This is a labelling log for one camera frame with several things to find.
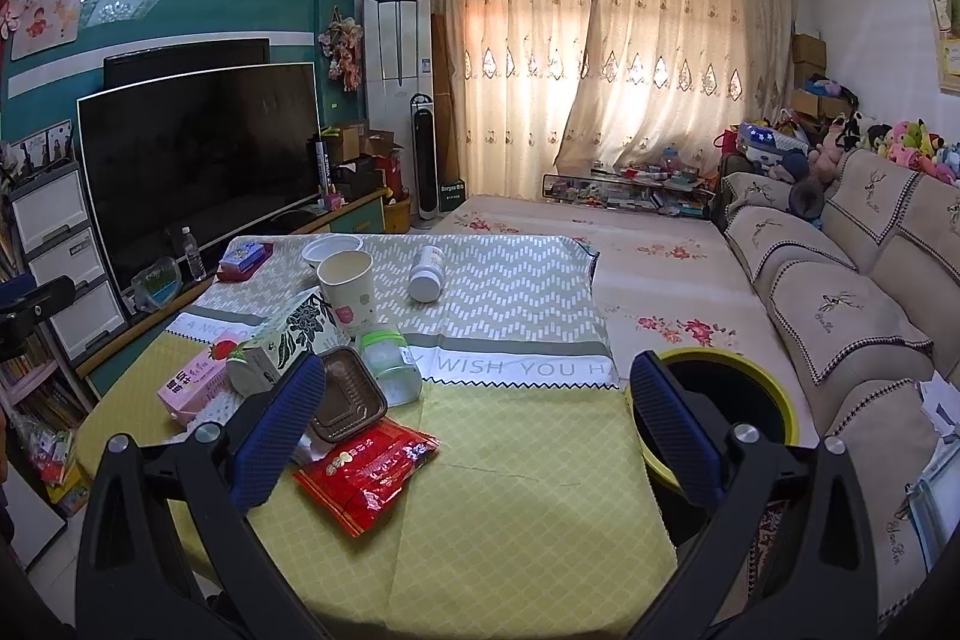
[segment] white wall stripe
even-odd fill
[[[139,42],[111,44],[109,47],[78,52],[43,66],[29,68],[7,80],[7,97],[13,98],[23,92],[49,85],[64,77],[72,77],[84,71],[93,71],[104,65],[104,58],[136,52],[151,47],[169,47],[171,44],[214,42],[222,39],[269,39],[274,47],[313,47],[312,31],[213,31],[212,33],[189,33],[181,36],[161,36],[157,39],[141,39]]]

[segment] beige sofa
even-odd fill
[[[789,186],[728,175],[726,237],[794,362],[817,431],[846,442],[870,514],[880,619],[925,576],[905,490],[937,443],[916,381],[960,386],[960,190],[856,150],[823,229]]]

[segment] metal screw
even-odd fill
[[[847,453],[847,444],[840,437],[827,437],[824,439],[824,448],[827,448],[834,456],[843,456]]]
[[[760,439],[760,432],[757,432],[757,427],[749,423],[738,423],[733,427],[733,437],[749,445]]]
[[[130,439],[126,434],[114,434],[107,442],[107,450],[110,453],[123,453],[127,450],[128,445],[130,445]]]
[[[210,444],[210,442],[216,442],[217,437],[220,436],[220,424],[216,423],[205,423],[197,427],[197,431],[193,432],[194,437],[197,437],[198,442],[203,442],[203,444]]]

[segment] tv screen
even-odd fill
[[[141,49],[104,58],[104,90],[210,68],[270,63],[269,39],[220,39]]]
[[[120,290],[162,256],[200,247],[317,196],[313,64],[141,82],[77,102],[80,159]]]

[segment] pink box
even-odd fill
[[[206,403],[227,387],[227,356],[240,341],[235,333],[222,333],[213,345],[200,351],[160,386],[157,396],[181,426],[190,423]]]

